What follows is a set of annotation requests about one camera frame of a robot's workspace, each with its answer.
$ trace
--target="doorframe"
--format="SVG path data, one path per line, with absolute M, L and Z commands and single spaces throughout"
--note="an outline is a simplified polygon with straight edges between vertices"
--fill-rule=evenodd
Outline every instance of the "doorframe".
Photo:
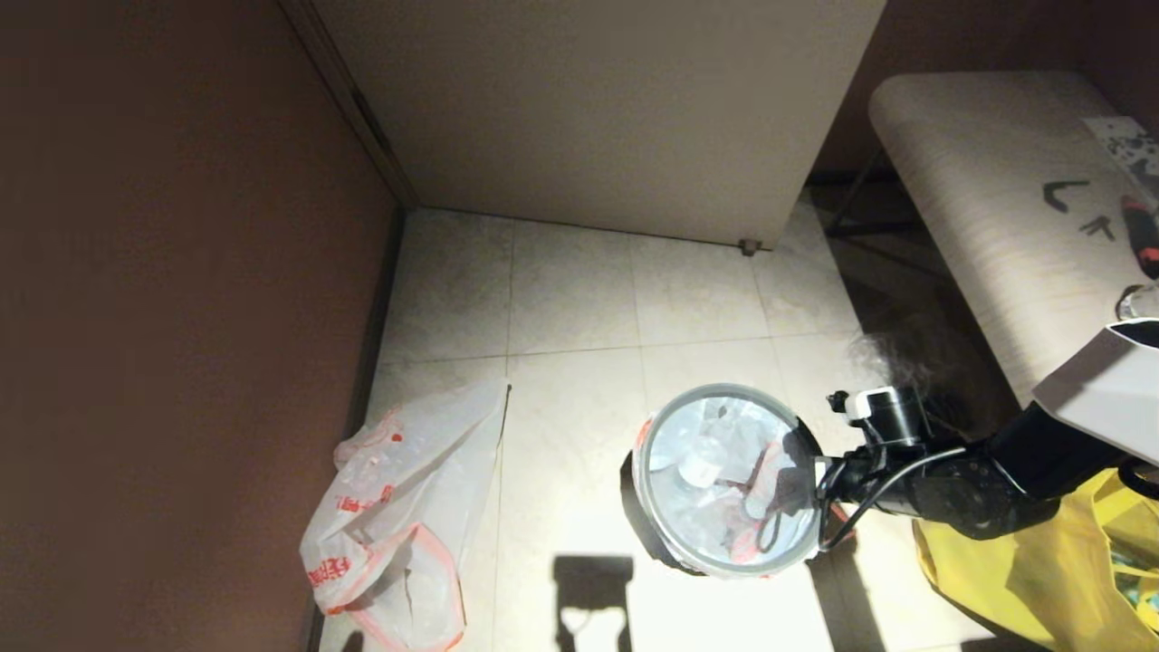
M 347 67 L 334 39 L 330 38 L 318 8 L 311 0 L 278 0 L 278 5 L 306 49 L 306 54 L 322 76 L 340 112 L 355 130 L 391 192 L 403 207 L 413 208 L 421 205 L 418 193 L 402 170 L 402 164 L 365 96 L 355 83 L 350 68 Z

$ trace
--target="baseboard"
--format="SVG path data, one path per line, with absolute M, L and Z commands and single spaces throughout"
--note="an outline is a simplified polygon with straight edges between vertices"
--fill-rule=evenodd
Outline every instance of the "baseboard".
M 374 372 L 378 368 L 378 354 L 382 347 L 382 332 L 386 329 L 386 314 L 391 307 L 391 288 L 399 269 L 399 254 L 402 250 L 402 234 L 406 229 L 406 210 L 395 208 L 391 215 L 391 226 L 386 236 L 386 250 L 382 252 L 382 265 L 379 269 L 378 283 L 374 285 L 374 298 L 370 313 L 366 315 L 366 328 L 363 332 L 362 350 L 358 353 L 358 369 L 355 373 L 353 393 L 350 396 L 350 409 L 347 413 L 347 425 L 342 430 L 342 439 L 352 438 L 366 422 L 366 409 L 370 406 L 370 393 L 374 387 Z M 325 616 L 314 605 L 311 596 L 313 614 L 309 616 L 308 635 L 305 651 L 318 652 L 322 643 L 322 623 Z

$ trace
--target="white plastic bag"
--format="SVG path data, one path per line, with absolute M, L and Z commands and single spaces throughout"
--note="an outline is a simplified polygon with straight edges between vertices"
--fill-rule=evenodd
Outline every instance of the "white plastic bag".
M 349 611 L 388 650 L 462 637 L 457 569 L 487 501 L 506 395 L 498 380 L 429 396 L 338 445 L 338 475 L 299 549 L 322 611 Z

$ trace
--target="brown wall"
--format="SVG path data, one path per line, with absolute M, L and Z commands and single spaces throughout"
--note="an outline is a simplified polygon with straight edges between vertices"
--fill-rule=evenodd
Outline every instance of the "brown wall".
M 877 137 L 869 124 L 869 95 L 895 74 L 1078 67 L 1091 13 L 1087 5 L 1088 0 L 889 0 L 814 171 L 854 170 L 873 154 Z
M 1120 111 L 1159 133 L 1159 3 L 1102 0 L 1084 43 L 1084 72 Z
M 293 650 L 393 200 L 274 0 L 15 5 L 0 649 Z

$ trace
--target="grout line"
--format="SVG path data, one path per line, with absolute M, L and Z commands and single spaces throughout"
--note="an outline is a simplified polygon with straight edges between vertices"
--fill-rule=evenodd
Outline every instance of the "grout line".
M 508 411 L 511 410 L 510 393 L 508 393 L 506 410 Z M 506 435 L 505 433 L 506 416 L 504 416 L 503 418 L 503 430 L 504 430 L 503 435 Z M 498 602 L 497 599 L 500 594 L 500 544 L 503 541 L 503 459 L 506 457 L 506 455 L 504 455 L 504 449 L 506 449 L 506 442 L 503 441 L 504 439 L 506 438 L 504 437 L 503 439 L 500 440 L 500 450 L 498 450 L 500 460 L 498 464 L 496 464 L 497 469 L 495 470 L 496 475 L 498 476 L 495 481 L 498 482 L 500 485 L 498 485 L 498 496 L 496 497 L 496 503 L 498 505 L 495 506 L 495 557 L 494 557 L 495 571 L 491 577 L 491 640 L 490 645 L 488 646 L 490 650 L 495 650 L 495 630 L 496 630 L 495 615 L 497 609 L 496 605 Z
M 650 415 L 653 410 L 659 410 L 659 406 L 651 406 L 651 396 L 648 395 L 648 374 L 644 372 L 644 347 L 636 347 L 636 358 L 640 360 L 640 394 L 644 397 L 643 410 L 641 415 Z
M 519 215 L 515 215 L 515 214 L 497 214 L 497 213 L 494 213 L 494 212 L 479 212 L 479 211 L 473 211 L 473 210 L 468 210 L 468 208 L 457 208 L 457 207 L 452 207 L 452 206 L 438 206 L 438 205 L 431 205 L 431 204 L 423 204 L 422 207 L 429 208 L 429 210 L 440 210 L 440 211 L 446 211 L 446 212 L 457 212 L 459 214 L 474 214 L 474 215 L 479 215 L 479 217 L 491 217 L 491 218 L 496 218 L 496 219 L 510 219 L 512 221 L 527 221 L 527 222 L 531 222 L 531 224 L 546 224 L 548 226 L 569 226 L 571 228 L 588 228 L 589 230 L 603 230 L 605 233 L 624 233 L 625 235 L 640 235 L 640 236 L 643 236 L 643 237 L 659 237 L 661 240 L 676 240 L 677 242 L 692 242 L 693 244 L 712 244 L 714 247 L 729 247 L 729 248 L 739 250 L 739 247 L 737 247 L 732 242 L 714 242 L 712 240 L 695 240 L 693 237 L 681 237 L 679 235 L 661 235 L 661 234 L 657 234 L 657 233 L 642 233 L 640 230 L 625 230 L 622 228 L 612 228 L 610 226 L 592 226 L 592 225 L 584 225 L 584 224 L 575 224 L 575 222 L 571 222 L 571 221 L 552 221 L 549 219 L 538 219 L 538 218 L 534 218 L 534 217 L 519 217 Z
M 399 367 L 404 365 L 431 365 L 436 362 L 468 362 L 473 360 L 495 360 L 502 358 L 505 361 L 505 373 L 511 374 L 511 359 L 512 358 L 530 358 L 537 356 L 556 356 L 562 353 L 592 353 L 600 351 L 620 351 L 630 349 L 661 349 L 661 347 L 685 347 L 695 345 L 723 345 L 728 343 L 749 343 L 755 340 L 782 340 L 787 338 L 808 338 L 811 336 L 853 336 L 860 334 L 861 329 L 859 325 L 854 325 L 852 329 L 825 329 L 823 331 L 810 331 L 808 334 L 789 334 L 783 336 L 748 336 L 744 338 L 721 338 L 716 340 L 691 340 L 687 343 L 662 343 L 656 345 L 622 345 L 614 347 L 592 347 L 582 350 L 559 350 L 559 351 L 537 351 L 530 353 L 511 353 L 511 354 L 490 354 L 490 356 L 471 356 L 465 358 L 438 358 L 430 360 L 398 360 L 393 362 L 380 362 L 377 369 L 382 369 L 386 367 Z
M 749 270 L 752 272 L 752 286 L 757 291 L 757 300 L 760 301 L 760 317 L 765 320 L 765 337 L 772 338 L 773 330 L 768 324 L 768 307 L 765 306 L 765 294 L 760 291 L 760 279 L 757 278 L 757 256 L 749 258 Z
M 785 381 L 785 369 L 781 368 L 781 357 L 777 356 L 777 343 L 773 342 L 773 338 L 768 338 L 768 349 L 773 354 L 773 365 L 777 367 L 777 388 L 786 395 L 785 401 L 788 401 L 789 384 Z
M 506 354 L 495 353 L 490 356 L 468 356 L 464 358 L 432 358 L 429 360 L 395 360 L 392 362 L 379 362 L 376 366 L 376 371 L 382 369 L 385 367 L 399 367 L 404 365 L 429 365 L 432 362 L 467 362 L 472 360 L 495 360 L 496 358 L 506 358 Z
M 625 237 L 625 242 L 628 247 L 628 274 L 632 276 L 632 309 L 636 317 L 636 343 L 639 346 L 643 346 L 643 329 L 640 324 L 640 287 L 636 286 L 636 263 L 635 256 L 633 255 L 632 236 Z

